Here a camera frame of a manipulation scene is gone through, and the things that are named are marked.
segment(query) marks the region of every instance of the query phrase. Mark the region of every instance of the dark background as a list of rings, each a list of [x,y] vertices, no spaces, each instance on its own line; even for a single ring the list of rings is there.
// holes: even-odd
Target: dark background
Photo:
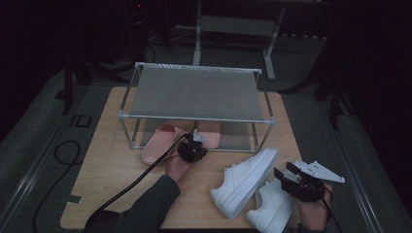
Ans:
[[[223,3],[215,2],[205,11],[219,13]],[[232,8],[236,10],[230,13],[272,17],[271,11],[253,10],[245,7],[245,2],[233,3],[238,8]],[[288,6],[282,33],[334,39],[336,55],[348,65],[344,90],[411,213],[412,201],[408,196],[412,177],[412,3],[352,1],[349,7],[342,7],[341,1],[262,2],[273,4],[273,8]],[[115,56],[132,56],[133,44],[142,43],[131,36],[135,34],[128,27],[145,12],[135,9],[136,2],[2,0],[1,5],[0,141],[49,78],[63,68],[70,54],[80,51],[94,60],[110,62]],[[137,16],[128,14],[133,9],[130,6]],[[166,6],[168,11],[159,15],[159,21],[167,19],[171,26],[195,24],[195,1],[173,1]]]

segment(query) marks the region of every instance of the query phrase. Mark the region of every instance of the person's arm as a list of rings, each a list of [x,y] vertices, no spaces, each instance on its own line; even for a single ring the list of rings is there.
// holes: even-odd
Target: person's arm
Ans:
[[[191,166],[180,156],[168,159],[166,175],[161,176],[129,210],[120,214],[113,232],[157,232],[181,193],[178,182],[186,176]]]
[[[330,207],[332,186],[325,183],[325,201]],[[300,224],[297,233],[326,233],[327,207],[322,200],[318,202],[302,202],[293,198],[299,209]]]

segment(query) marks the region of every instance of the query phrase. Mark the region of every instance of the slide sandal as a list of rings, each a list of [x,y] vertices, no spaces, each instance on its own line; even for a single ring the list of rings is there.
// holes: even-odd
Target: slide sandal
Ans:
[[[216,149],[221,144],[221,123],[219,121],[198,121],[197,132],[206,138],[202,148]]]
[[[194,122],[191,120],[166,120],[155,131],[152,138],[142,150],[144,163],[152,165],[182,135],[191,132]]]

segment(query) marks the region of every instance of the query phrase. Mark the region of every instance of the shoe rack shelf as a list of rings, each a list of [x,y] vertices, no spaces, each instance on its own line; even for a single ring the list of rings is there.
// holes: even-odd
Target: shoe rack shelf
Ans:
[[[219,121],[215,150],[259,151],[276,122],[260,76],[260,69],[136,62],[120,125],[130,147],[142,149],[167,119]]]

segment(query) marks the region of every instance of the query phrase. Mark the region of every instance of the dark sleeve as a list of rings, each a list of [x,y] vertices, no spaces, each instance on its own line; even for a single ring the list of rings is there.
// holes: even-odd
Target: dark sleeve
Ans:
[[[299,223],[297,227],[297,233],[327,233],[327,230],[323,231],[315,231],[315,230],[308,230],[302,226],[302,224]]]
[[[129,210],[120,214],[113,232],[157,232],[180,193],[173,179],[161,176]]]

